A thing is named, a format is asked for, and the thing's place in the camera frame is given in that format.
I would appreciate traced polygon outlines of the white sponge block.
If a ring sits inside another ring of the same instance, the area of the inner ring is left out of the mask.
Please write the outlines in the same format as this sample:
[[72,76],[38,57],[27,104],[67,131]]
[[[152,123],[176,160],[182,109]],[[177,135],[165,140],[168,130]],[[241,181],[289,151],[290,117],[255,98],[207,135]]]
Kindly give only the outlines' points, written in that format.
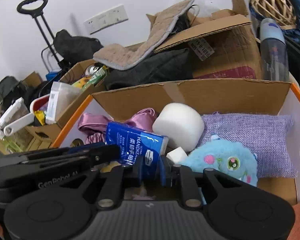
[[178,147],[166,154],[166,157],[170,159],[174,164],[178,164],[187,158],[187,153],[182,147]]

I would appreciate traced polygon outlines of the blue handkerchief tissue pack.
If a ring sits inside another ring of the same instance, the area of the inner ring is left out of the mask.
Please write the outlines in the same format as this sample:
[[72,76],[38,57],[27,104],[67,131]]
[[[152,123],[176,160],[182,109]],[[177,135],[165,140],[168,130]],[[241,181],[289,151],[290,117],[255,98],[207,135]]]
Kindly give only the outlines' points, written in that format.
[[111,122],[107,124],[106,144],[119,146],[120,163],[133,165],[137,157],[142,156],[145,166],[149,170],[155,170],[160,155],[166,151],[168,137],[119,122]]

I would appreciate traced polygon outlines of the white foam cylinder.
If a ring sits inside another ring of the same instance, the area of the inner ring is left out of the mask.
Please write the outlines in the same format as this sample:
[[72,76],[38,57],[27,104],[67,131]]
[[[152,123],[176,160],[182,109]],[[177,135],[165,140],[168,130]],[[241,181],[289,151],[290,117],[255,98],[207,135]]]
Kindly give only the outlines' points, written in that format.
[[183,103],[166,105],[153,123],[153,132],[168,137],[170,148],[194,150],[204,131],[204,121],[192,107]]

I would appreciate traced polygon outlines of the blue fluffy plush toy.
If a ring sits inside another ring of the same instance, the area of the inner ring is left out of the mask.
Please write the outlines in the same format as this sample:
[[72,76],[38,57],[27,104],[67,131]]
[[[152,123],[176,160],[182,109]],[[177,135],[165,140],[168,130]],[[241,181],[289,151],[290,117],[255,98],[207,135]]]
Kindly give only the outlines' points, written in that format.
[[258,181],[257,156],[240,142],[228,141],[216,134],[179,164],[199,173],[205,168],[213,168],[253,186]]

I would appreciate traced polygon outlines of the small brown cardboard box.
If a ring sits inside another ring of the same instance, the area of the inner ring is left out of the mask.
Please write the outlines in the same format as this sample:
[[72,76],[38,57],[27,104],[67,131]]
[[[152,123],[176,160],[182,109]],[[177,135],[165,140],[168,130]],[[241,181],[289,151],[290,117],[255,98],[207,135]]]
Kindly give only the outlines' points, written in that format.
[[[93,59],[81,61],[75,64],[61,79],[60,81],[67,84],[72,84],[75,81],[78,81],[80,78],[84,77],[86,70],[94,66],[96,62]],[[84,90],[81,90],[77,96],[72,96],[70,99],[66,99],[63,103],[64,107],[61,112],[57,114],[55,122],[53,124],[45,124],[44,126],[26,126],[26,130],[35,138],[40,139],[41,141],[46,141],[53,143],[58,137],[59,133],[70,120],[72,115],[82,104],[82,102],[87,98],[88,95],[91,95],[96,92],[105,90],[103,79],[96,85],[89,85]]]

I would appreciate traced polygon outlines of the white small bottle box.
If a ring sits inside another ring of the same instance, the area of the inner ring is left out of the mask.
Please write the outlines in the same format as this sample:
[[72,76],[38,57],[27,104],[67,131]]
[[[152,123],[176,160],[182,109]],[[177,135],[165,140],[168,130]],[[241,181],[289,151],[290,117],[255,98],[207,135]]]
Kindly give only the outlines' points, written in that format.
[[56,123],[80,93],[81,90],[77,87],[54,81],[50,90],[45,123],[47,125]]

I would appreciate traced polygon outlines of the dark green backpack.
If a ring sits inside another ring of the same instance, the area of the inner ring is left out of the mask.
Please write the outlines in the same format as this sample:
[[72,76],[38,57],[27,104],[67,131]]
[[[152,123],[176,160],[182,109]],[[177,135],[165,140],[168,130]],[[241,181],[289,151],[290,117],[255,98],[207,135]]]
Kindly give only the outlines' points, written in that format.
[[13,76],[6,76],[0,81],[0,110],[5,112],[17,99],[23,98],[27,108],[31,103],[33,87]]

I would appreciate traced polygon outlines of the beige plush mat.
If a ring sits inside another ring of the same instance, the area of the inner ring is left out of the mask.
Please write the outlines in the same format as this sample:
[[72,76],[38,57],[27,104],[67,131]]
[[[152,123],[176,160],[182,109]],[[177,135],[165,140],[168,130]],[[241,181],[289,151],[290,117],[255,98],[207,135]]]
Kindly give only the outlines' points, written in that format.
[[194,0],[183,0],[157,13],[148,40],[136,51],[120,44],[110,44],[93,54],[93,60],[115,70],[128,70],[144,60],[172,33],[179,17],[193,5]]

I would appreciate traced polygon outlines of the purple linen pillow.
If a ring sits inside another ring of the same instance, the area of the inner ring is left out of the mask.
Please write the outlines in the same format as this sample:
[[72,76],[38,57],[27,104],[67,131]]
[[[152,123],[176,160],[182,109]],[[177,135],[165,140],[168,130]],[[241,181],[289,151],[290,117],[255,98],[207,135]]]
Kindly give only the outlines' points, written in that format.
[[286,137],[293,128],[290,115],[213,113],[202,115],[205,128],[198,146],[216,134],[240,142],[257,156],[258,178],[296,178],[298,171],[287,150]]

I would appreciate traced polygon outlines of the black bag on trolley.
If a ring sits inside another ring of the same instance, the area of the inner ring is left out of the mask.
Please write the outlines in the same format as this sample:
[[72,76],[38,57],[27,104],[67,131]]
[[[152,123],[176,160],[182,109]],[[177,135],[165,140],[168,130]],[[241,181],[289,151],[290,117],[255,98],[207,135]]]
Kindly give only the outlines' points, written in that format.
[[56,34],[53,45],[57,53],[72,64],[92,59],[94,53],[103,48],[98,39],[71,36],[65,29]]

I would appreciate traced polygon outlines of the black fabric under mat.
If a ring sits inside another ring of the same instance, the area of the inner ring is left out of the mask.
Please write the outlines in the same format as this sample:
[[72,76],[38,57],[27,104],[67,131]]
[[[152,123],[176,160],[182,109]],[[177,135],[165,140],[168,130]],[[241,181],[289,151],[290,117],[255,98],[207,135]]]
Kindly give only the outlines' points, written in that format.
[[112,70],[104,79],[106,90],[115,90],[149,83],[190,80],[189,49],[157,53],[128,70]]

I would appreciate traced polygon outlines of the red cardboard box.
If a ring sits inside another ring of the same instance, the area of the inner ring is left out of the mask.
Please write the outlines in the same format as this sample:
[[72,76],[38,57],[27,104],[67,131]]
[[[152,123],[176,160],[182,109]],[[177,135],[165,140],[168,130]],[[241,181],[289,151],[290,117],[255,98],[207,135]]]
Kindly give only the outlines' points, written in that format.
[[294,83],[247,79],[195,79],[153,83],[87,95],[53,142],[68,145],[66,136],[85,110],[124,121],[143,108],[160,112],[172,102],[184,103],[200,114],[250,113],[291,115],[294,126],[287,134],[287,151],[298,171],[295,179],[265,178],[258,186],[294,205],[300,203],[300,88]]

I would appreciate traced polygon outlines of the large brown cardboard box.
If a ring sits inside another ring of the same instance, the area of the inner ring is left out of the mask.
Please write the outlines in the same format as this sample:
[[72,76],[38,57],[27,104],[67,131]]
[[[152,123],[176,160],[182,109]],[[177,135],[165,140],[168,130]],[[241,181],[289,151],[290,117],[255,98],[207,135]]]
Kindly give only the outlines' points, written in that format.
[[210,17],[190,19],[190,28],[169,37],[151,56],[187,48],[194,78],[261,78],[260,53],[244,0],[232,0],[232,9]]

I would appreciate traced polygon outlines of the woven rattan ball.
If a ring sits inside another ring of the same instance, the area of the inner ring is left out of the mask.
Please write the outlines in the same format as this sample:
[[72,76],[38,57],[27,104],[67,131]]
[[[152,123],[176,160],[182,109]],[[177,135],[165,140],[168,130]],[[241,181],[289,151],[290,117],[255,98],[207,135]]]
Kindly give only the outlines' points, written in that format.
[[275,20],[282,29],[296,28],[296,13],[290,0],[249,0],[254,12]]

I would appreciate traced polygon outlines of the white wall socket strip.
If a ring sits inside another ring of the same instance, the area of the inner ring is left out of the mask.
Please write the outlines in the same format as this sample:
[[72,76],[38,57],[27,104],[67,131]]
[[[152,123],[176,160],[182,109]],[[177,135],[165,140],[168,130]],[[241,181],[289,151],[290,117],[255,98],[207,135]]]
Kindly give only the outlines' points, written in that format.
[[89,34],[96,33],[112,25],[128,20],[128,15],[123,4],[100,12],[92,18],[84,21],[84,27]]

